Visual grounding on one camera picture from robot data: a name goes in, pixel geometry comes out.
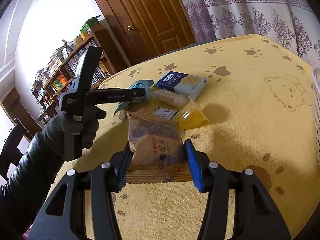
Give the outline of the black sleeved left forearm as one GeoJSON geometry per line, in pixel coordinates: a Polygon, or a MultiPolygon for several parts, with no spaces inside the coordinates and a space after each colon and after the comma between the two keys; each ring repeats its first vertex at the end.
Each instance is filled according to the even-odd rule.
{"type": "Polygon", "coordinates": [[[63,135],[38,133],[1,186],[1,239],[21,239],[63,165],[63,135]]]}

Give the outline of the left black gloved hand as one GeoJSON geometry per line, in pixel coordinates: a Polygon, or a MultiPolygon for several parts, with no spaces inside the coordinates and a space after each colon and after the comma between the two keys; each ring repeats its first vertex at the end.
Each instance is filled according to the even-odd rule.
{"type": "Polygon", "coordinates": [[[97,106],[86,106],[82,121],[73,120],[65,113],[53,117],[37,135],[40,145],[46,146],[64,161],[78,159],[79,149],[90,149],[99,129],[99,120],[107,116],[106,111],[97,106]]]}

